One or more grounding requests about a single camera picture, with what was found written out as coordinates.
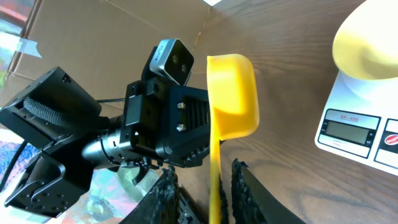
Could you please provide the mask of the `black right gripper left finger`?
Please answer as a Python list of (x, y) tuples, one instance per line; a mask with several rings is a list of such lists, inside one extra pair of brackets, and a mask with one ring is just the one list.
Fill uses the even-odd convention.
[(175, 167), (162, 170), (162, 175), (127, 215), (122, 224), (196, 224), (199, 211), (188, 192), (178, 184)]

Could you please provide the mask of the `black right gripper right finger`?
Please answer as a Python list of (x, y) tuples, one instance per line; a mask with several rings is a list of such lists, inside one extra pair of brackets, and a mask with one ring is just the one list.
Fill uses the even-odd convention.
[(232, 163), (233, 217), (240, 224), (304, 224), (252, 174), (245, 162)]

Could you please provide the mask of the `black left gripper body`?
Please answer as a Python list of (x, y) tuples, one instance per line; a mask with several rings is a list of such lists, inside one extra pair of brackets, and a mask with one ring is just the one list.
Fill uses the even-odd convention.
[(201, 166), (210, 152), (208, 92), (159, 78), (128, 84), (119, 142), (138, 158)]

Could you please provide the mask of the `yellow measuring scoop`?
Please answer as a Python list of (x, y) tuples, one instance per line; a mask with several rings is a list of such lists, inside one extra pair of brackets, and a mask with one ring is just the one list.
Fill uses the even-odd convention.
[(209, 222), (221, 223), (222, 184), (220, 142), (243, 138), (259, 126), (259, 102), (254, 67), (241, 54), (207, 57), (206, 80), (210, 106)]

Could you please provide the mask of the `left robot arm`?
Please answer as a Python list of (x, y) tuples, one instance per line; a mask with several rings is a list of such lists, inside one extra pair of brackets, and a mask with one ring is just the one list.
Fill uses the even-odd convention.
[(55, 67), (7, 103), (1, 123), (39, 150), (5, 206), (49, 218), (89, 191), (96, 169), (138, 167), (137, 184), (162, 164), (198, 167), (210, 150), (207, 91), (157, 76), (128, 84), (122, 115), (109, 118)]

